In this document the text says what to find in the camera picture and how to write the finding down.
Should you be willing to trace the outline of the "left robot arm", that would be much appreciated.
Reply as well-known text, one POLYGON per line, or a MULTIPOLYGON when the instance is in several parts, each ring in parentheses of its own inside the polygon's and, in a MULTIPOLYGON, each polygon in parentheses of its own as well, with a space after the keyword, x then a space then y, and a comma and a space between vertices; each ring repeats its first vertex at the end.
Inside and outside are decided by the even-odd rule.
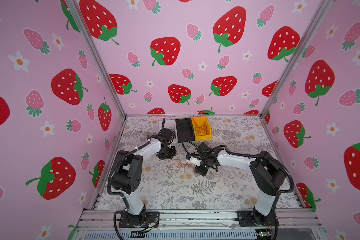
POLYGON ((110 196, 120 196, 126 205, 122 223, 141 226, 146 221, 146 206, 135 193, 142 179, 143 160, 156 156, 161 160, 172 159, 176 148, 172 146, 175 133, 165 127, 165 119, 158 134, 151 135, 147 142, 131 151, 117 152, 107 183, 110 196))

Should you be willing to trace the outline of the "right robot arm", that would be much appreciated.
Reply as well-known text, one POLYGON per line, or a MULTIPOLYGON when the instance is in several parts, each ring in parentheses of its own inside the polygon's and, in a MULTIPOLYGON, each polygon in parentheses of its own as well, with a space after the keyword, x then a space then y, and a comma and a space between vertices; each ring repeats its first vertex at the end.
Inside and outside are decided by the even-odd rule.
POLYGON ((247 217, 237 219, 244 224, 256 226, 279 226, 276 216, 276 205, 282 194, 294 191, 294 180, 287 168, 266 151, 257 155, 234 153, 225 145, 210 148, 201 143, 198 146, 190 141, 195 147, 191 153, 185 142, 181 145, 186 151, 187 162, 195 165, 195 171, 201 176, 206 176, 208 170, 218 171, 218 167, 235 167, 252 173, 260 192, 252 213, 247 217))

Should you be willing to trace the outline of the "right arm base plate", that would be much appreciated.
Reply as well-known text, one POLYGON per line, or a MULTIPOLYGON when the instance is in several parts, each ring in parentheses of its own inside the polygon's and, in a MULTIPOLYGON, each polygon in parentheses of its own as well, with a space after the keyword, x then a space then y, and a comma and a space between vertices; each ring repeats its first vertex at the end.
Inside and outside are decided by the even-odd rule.
POLYGON ((241 227, 278 227, 280 225, 275 211, 271 211, 267 216, 256 211, 237 211, 235 221, 241 227))

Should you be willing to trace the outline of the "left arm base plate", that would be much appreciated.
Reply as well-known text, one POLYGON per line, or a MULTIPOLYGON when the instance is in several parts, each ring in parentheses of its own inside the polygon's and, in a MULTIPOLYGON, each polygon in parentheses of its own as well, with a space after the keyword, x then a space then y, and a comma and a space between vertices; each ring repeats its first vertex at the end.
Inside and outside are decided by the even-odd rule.
POLYGON ((120 228, 156 228, 159 226, 160 212, 142 212, 138 216, 122 213, 117 221, 120 228))

